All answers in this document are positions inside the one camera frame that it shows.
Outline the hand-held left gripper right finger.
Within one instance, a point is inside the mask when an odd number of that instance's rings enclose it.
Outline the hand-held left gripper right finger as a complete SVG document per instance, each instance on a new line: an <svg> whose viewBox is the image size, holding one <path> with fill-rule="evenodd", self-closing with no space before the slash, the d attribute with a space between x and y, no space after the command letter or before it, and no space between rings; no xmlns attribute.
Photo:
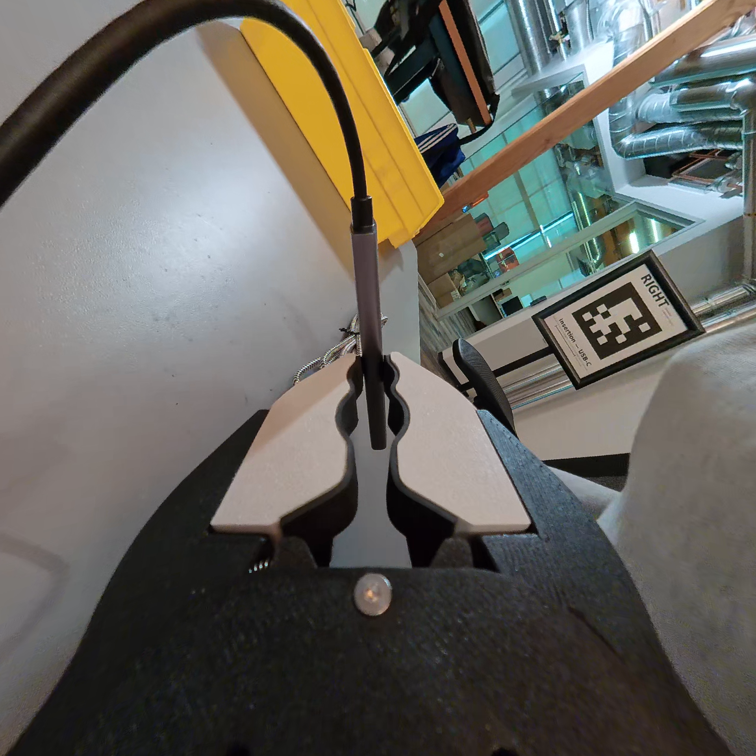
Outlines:
<svg viewBox="0 0 756 756"><path fill-rule="evenodd" d="M411 564L449 538L523 534L532 520L468 399L399 352L385 358L389 428L386 509Z"/></svg>

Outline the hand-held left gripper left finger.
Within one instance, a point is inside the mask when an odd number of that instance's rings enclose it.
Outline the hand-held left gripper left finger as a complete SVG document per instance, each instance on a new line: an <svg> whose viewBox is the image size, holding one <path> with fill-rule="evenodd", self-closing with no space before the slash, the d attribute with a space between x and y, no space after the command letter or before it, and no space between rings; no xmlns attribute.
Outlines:
<svg viewBox="0 0 756 756"><path fill-rule="evenodd" d="M278 546L303 540L330 564L334 540L358 507L354 445L361 362L353 354L296 383L265 415L210 521L218 534L253 534Z"/></svg>

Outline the black mesh chair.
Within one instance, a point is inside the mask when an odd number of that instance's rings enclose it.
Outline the black mesh chair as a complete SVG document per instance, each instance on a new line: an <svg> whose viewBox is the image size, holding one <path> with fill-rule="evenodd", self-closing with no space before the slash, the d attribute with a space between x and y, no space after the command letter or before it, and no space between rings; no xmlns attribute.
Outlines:
<svg viewBox="0 0 756 756"><path fill-rule="evenodd" d="M510 402L484 357L465 339L452 345L454 363L476 392L473 403L478 410L488 411L515 437L517 432Z"/></svg>

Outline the black framed marker sign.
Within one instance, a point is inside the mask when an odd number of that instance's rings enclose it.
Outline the black framed marker sign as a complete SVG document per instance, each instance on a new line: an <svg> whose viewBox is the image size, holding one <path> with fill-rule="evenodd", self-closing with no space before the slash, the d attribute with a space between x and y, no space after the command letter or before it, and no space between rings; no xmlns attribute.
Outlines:
<svg viewBox="0 0 756 756"><path fill-rule="evenodd" d="M532 320L575 389L705 332L652 249L591 278Z"/></svg>

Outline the person's grey hoodie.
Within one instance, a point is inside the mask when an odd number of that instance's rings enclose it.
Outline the person's grey hoodie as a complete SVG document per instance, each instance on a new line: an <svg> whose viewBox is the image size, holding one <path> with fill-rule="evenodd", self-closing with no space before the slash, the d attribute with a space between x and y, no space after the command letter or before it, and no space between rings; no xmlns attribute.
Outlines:
<svg viewBox="0 0 756 756"><path fill-rule="evenodd" d="M755 325L669 361L622 491L552 471L623 560L695 703L733 754L754 754Z"/></svg>

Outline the blue jacket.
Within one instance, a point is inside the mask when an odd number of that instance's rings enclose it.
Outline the blue jacket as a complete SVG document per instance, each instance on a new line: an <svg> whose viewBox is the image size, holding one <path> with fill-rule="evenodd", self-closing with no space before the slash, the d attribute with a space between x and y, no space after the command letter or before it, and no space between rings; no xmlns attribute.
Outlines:
<svg viewBox="0 0 756 756"><path fill-rule="evenodd" d="M466 159L456 124L432 129L415 137L414 143L438 188L448 182Z"/></svg>

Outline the wooden beam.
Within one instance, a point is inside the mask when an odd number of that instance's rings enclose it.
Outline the wooden beam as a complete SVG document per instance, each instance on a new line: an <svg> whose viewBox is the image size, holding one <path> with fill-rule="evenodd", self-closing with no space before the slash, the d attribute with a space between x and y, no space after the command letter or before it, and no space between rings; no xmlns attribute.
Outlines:
<svg viewBox="0 0 756 756"><path fill-rule="evenodd" d="M754 2L747 1L710 1L699 5L452 184L443 194L444 203L428 222L427 229L480 200L493 186L631 94L671 63L704 45L715 33L753 8Z"/></svg>

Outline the yellow plastic bin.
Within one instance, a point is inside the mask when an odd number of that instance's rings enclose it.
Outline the yellow plastic bin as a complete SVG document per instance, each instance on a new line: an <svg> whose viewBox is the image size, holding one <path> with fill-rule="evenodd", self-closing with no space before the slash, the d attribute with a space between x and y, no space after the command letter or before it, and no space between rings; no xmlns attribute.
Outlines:
<svg viewBox="0 0 756 756"><path fill-rule="evenodd" d="M352 18L339 1L284 4L316 35L345 89L361 141L378 242L397 248L412 241L441 208L441 192ZM244 20L241 34L349 206L354 193L344 140L316 71L294 43L268 24Z"/></svg>

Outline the silver ventilation ducts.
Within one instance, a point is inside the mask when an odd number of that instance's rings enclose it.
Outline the silver ventilation ducts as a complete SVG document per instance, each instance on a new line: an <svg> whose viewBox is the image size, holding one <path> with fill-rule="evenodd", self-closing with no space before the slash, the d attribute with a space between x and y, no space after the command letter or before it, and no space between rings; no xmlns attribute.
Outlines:
<svg viewBox="0 0 756 756"><path fill-rule="evenodd" d="M594 41L611 43L616 67L643 47L658 26L652 2L587 2L597 8ZM546 68L560 86L538 95L543 112L574 99L572 70ZM706 150L742 151L745 118L754 118L754 9L712 43L652 77L606 109L608 142L618 159L640 160Z"/></svg>

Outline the wood-edged standing desk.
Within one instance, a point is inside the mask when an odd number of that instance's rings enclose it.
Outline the wood-edged standing desk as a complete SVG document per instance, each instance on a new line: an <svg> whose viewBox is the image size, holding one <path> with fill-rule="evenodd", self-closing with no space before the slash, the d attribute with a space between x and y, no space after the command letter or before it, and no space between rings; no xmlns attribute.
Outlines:
<svg viewBox="0 0 756 756"><path fill-rule="evenodd" d="M473 132L492 126L500 97L469 2L384 2L373 29L379 36L373 60L392 54L383 80L396 102L429 81L457 124Z"/></svg>

